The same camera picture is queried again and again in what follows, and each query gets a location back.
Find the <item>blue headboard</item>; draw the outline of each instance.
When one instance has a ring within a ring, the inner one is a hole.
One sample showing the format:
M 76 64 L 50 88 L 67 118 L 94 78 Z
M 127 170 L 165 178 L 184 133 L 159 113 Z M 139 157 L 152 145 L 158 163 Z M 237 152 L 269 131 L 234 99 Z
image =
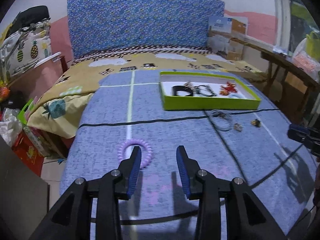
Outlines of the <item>blue headboard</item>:
M 75 58 L 94 50 L 136 45 L 204 47 L 209 15 L 220 0 L 68 0 Z

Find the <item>black hair tie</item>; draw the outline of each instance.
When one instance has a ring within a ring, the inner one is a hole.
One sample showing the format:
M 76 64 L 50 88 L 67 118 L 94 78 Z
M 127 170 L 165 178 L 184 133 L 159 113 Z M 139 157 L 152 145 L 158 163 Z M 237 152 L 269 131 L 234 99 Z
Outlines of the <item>black hair tie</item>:
M 178 91 L 185 91 L 188 92 L 189 95 L 186 95 L 185 97 L 193 97 L 193 90 L 191 88 L 185 87 L 185 86 L 173 86 L 172 87 L 172 95 L 178 96 Z

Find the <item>white line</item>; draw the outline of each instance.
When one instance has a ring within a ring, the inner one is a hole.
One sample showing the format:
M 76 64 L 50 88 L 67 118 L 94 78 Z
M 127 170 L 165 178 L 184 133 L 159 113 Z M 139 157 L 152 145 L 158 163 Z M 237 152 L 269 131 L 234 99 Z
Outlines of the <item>white line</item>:
M 281 147 L 280 143 L 277 141 L 277 139 L 273 136 L 273 134 L 271 133 L 271 131 L 268 129 L 268 127 L 265 126 L 265 124 L 261 121 L 261 119 L 259 118 L 259 116 L 256 113 L 253 113 L 261 122 L 261 125 L 263 126 L 263 128 L 268 132 L 268 134 L 271 136 L 271 138 L 274 140 L 274 142 L 279 146 L 279 148 L 281 149 L 281 152 L 283 153 L 283 155 L 287 158 L 289 155 L 283 150 L 283 148 Z M 297 170 L 296 167 L 294 166 L 294 164 L 292 163 L 292 161 L 289 159 L 288 163 L 291 166 L 291 171 L 293 173 L 293 175 L 297 178 L 298 184 L 301 188 L 301 191 L 303 193 L 304 199 L 308 200 L 307 196 L 305 195 L 303 188 L 301 186 L 301 181 L 297 175 Z
M 100 88 L 116 88 L 116 87 L 129 87 L 129 86 L 141 86 L 141 85 L 157 85 L 159 83 L 138 83 L 138 84 L 128 84 L 128 85 L 114 85 L 114 86 L 100 86 Z
M 133 99 L 134 76 L 135 76 L 135 71 L 132 71 L 131 83 L 130 83 L 130 93 L 129 93 L 129 100 L 128 100 L 128 110 L 127 110 L 127 122 L 132 121 L 132 99 Z M 126 139 L 130 140 L 131 138 L 132 138 L 131 125 L 127 125 Z M 131 152 L 132 152 L 132 147 L 128 147 L 125 152 L 126 159 L 130 158 Z M 134 216 L 134 214 L 135 214 L 135 212 L 134 212 L 134 195 L 132 195 L 131 199 L 128 202 L 128 216 L 129 216 L 130 220 L 136 220 L 136 217 Z M 130 234 L 130 239 L 132 239 L 132 240 L 138 239 L 136 225 L 130 226 L 129 234 Z

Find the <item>silver screw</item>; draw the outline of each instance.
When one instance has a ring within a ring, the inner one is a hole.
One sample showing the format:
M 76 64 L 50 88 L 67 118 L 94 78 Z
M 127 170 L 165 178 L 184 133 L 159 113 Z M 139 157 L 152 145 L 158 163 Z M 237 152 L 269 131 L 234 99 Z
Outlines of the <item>silver screw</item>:
M 241 179 L 241 178 L 234 178 L 233 181 L 234 181 L 237 185 L 240 185 L 240 184 L 243 183 L 243 179 Z
M 198 174 L 201 176 L 201 177 L 204 177 L 205 175 L 207 175 L 207 171 L 206 170 L 199 170 L 198 171 Z
M 76 178 L 75 183 L 81 185 L 82 183 L 84 183 L 84 178 Z
M 111 175 L 112 176 L 119 176 L 119 174 L 120 174 L 120 171 L 119 170 L 113 170 L 113 171 L 111 171 Z

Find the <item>purple hair tie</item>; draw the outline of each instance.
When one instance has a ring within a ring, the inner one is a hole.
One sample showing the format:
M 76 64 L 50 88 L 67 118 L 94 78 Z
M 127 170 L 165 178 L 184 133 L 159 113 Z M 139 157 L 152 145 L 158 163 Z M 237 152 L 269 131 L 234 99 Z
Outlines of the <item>purple hair tie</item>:
M 142 140 L 137 140 L 137 139 L 130 139 L 125 141 L 118 150 L 118 158 L 119 158 L 119 163 L 124 160 L 124 152 L 125 150 L 132 145 L 139 145 L 141 147 L 144 148 L 144 150 L 147 152 L 147 157 L 144 160 L 141 160 L 141 164 L 140 164 L 140 169 L 144 169 L 147 166 L 150 165 L 151 160 L 153 159 L 153 152 L 151 150 L 151 147 L 148 143 L 146 143 L 145 141 Z

